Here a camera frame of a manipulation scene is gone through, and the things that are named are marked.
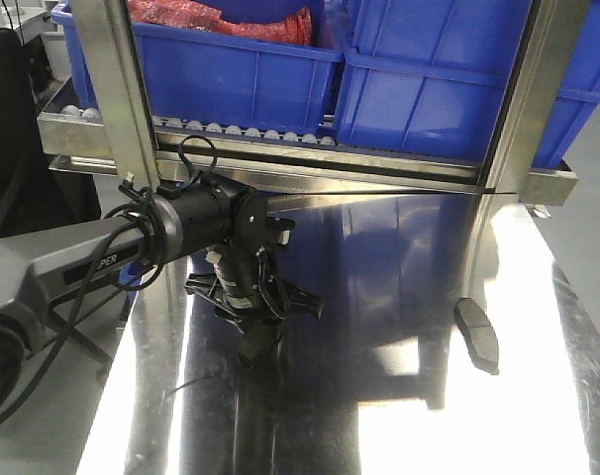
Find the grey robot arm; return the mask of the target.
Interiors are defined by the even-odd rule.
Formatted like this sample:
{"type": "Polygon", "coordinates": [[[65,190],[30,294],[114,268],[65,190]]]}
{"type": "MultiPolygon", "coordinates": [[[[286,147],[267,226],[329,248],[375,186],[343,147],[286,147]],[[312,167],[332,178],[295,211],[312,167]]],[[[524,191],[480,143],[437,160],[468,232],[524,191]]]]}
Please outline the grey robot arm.
{"type": "Polygon", "coordinates": [[[15,375],[27,352],[42,349],[56,303],[80,303],[130,263],[155,278],[165,264],[204,251],[213,269],[189,276],[186,291],[243,333],[245,365],[279,340],[291,315],[321,314],[318,296],[279,274],[276,254],[294,223],[270,216],[253,187],[206,174],[183,187],[122,190],[129,203],[102,220],[0,238],[0,375],[15,375]]]}

